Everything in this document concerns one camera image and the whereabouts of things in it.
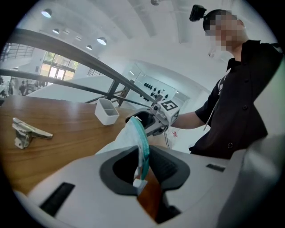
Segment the white container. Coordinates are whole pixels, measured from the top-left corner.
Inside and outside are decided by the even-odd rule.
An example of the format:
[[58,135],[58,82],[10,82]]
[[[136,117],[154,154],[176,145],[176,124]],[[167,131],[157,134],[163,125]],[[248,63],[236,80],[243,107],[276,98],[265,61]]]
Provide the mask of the white container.
[[108,99],[98,99],[95,115],[104,125],[114,124],[120,114]]

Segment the forearm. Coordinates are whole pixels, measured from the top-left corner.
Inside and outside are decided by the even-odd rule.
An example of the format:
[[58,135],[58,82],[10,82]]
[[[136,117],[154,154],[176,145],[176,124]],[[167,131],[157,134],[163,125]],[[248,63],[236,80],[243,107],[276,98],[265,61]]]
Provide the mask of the forearm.
[[189,112],[179,115],[177,120],[172,124],[172,127],[180,129],[194,129],[203,125],[205,125],[205,123],[200,120],[195,112]]

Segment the shirt button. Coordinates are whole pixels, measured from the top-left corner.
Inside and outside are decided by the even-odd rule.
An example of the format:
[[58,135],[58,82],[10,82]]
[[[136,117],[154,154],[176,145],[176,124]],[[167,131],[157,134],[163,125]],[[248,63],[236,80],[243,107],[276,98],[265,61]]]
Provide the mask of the shirt button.
[[228,144],[228,149],[232,149],[232,147],[233,147],[233,144],[230,142],[230,143]]

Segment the wooden table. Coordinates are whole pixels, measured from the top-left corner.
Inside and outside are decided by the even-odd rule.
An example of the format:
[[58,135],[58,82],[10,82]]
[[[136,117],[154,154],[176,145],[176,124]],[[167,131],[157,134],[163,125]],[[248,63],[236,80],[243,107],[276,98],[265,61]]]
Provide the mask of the wooden table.
[[[3,170],[11,186],[27,194],[40,181],[66,164],[94,155],[114,141],[125,126],[128,109],[118,108],[115,124],[104,126],[95,116],[94,104],[44,98],[9,96],[0,107],[0,150]],[[53,134],[51,140],[34,138],[21,150],[15,146],[12,118]],[[152,137],[152,145],[165,146],[162,136]],[[138,197],[155,218],[161,196],[160,186],[150,170],[148,184]]]

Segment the brown surface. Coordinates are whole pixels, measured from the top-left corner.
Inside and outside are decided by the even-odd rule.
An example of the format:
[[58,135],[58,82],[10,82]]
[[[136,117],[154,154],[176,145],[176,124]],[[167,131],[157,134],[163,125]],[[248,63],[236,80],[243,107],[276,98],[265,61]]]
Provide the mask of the brown surface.
[[[118,108],[120,117],[116,123],[104,126],[94,114],[95,107],[94,104],[10,96],[0,107],[0,149],[2,166],[11,186],[27,194],[66,164],[94,155],[114,141],[131,110]],[[13,117],[52,133],[53,138],[34,138],[24,150],[17,148]],[[165,145],[163,137],[152,137],[151,144]],[[149,183],[138,199],[155,218],[161,190],[151,171],[147,180]]]

